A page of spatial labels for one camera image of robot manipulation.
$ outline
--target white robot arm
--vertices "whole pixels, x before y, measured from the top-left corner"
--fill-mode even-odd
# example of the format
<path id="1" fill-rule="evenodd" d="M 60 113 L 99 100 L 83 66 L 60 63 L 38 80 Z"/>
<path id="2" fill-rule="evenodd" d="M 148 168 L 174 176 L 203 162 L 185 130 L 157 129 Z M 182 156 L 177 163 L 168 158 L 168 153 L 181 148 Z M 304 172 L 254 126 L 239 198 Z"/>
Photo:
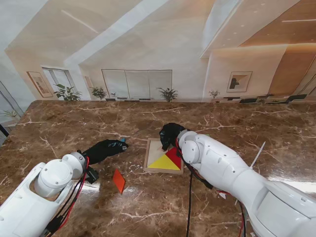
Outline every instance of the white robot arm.
<path id="1" fill-rule="evenodd" d="M 237 152 L 209 136 L 184 130 L 183 159 L 211 185 L 241 201 L 259 237 L 316 236 L 316 200 L 252 170 Z"/>
<path id="2" fill-rule="evenodd" d="M 85 158 L 78 152 L 36 165 L 0 206 L 0 237 L 41 236 L 85 168 Z M 36 193 L 30 189 L 33 181 Z M 55 201 L 45 199 L 58 193 Z"/>

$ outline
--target wooden ceiling panel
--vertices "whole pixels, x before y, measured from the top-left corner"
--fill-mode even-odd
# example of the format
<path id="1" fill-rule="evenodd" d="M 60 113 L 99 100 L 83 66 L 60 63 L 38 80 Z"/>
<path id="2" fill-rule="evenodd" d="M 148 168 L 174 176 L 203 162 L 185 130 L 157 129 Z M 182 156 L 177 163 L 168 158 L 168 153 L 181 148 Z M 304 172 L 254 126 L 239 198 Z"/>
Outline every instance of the wooden ceiling panel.
<path id="1" fill-rule="evenodd" d="M 301 0 L 240 46 L 316 42 L 316 0 Z"/>

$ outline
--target potted plant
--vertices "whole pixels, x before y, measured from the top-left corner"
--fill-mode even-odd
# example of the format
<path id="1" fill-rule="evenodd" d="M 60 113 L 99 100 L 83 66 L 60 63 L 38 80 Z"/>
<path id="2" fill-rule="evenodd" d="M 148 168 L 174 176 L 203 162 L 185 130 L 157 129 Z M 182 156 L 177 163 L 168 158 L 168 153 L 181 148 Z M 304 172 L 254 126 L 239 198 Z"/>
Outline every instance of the potted plant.
<path id="1" fill-rule="evenodd" d="M 178 94 L 177 94 L 177 90 L 174 89 L 169 89 L 167 88 L 167 90 L 162 89 L 161 87 L 156 88 L 157 90 L 159 90 L 160 95 L 163 99 L 165 99 L 167 102 L 171 102 L 173 99 L 176 99 Z"/>
<path id="2" fill-rule="evenodd" d="M 0 112 L 0 115 L 4 117 L 13 118 L 13 120 L 15 121 L 18 121 L 20 119 L 18 112 L 16 112 L 15 110 L 12 110 L 12 111 L 5 110 L 5 111 Z"/>
<path id="3" fill-rule="evenodd" d="M 81 92 L 73 92 L 71 91 L 74 87 L 65 87 L 62 84 L 57 84 L 55 85 L 58 87 L 59 91 L 55 91 L 54 94 L 56 94 L 56 96 L 58 98 L 63 97 L 65 101 L 79 101 L 80 100 L 80 95 Z"/>
<path id="4" fill-rule="evenodd" d="M 219 94 L 221 94 L 218 90 L 211 90 L 211 91 L 209 91 L 208 92 L 212 97 L 213 97 L 213 99 L 215 99 L 216 98 L 216 96 L 218 96 Z"/>
<path id="5" fill-rule="evenodd" d="M 92 95 L 96 98 L 102 100 L 107 96 L 107 93 L 103 90 L 102 87 L 92 87 Z"/>

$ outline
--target wooden tray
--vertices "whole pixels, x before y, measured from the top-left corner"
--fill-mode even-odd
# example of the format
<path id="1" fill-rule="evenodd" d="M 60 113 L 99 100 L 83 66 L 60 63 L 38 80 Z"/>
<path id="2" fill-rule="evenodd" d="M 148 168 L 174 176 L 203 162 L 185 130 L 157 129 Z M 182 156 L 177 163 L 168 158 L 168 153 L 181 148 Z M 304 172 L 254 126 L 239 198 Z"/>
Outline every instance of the wooden tray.
<path id="1" fill-rule="evenodd" d="M 147 171 L 150 173 L 183 174 L 183 167 L 184 167 L 183 161 L 181 161 L 181 169 L 180 170 L 148 168 L 149 165 L 151 165 L 158 158 L 160 158 L 162 155 L 167 153 L 167 151 L 164 152 L 161 149 L 161 147 L 162 147 L 162 145 L 160 143 L 159 138 L 148 138 L 146 155 L 145 155 L 145 162 L 144 162 L 144 171 Z"/>

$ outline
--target marble table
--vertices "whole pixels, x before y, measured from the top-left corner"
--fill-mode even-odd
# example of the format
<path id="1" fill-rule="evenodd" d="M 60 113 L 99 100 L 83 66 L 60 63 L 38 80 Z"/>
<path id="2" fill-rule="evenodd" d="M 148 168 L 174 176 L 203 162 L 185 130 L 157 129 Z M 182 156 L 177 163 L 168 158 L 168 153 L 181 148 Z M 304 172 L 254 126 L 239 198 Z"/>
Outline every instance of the marble table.
<path id="1" fill-rule="evenodd" d="M 153 102 L 35 101 L 0 149 L 0 202 L 39 162 L 85 150 L 103 139 L 125 137 L 128 150 L 93 165 L 99 180 L 83 187 L 67 225 L 56 237 L 185 236 L 189 172 L 147 173 L 142 169 L 147 138 L 175 122 L 210 134 L 254 169 L 315 197 L 316 106 Z M 112 182 L 119 169 L 123 194 Z M 193 180 L 191 237 L 238 236 L 240 209 Z M 249 225 L 247 235 L 254 236 Z"/>

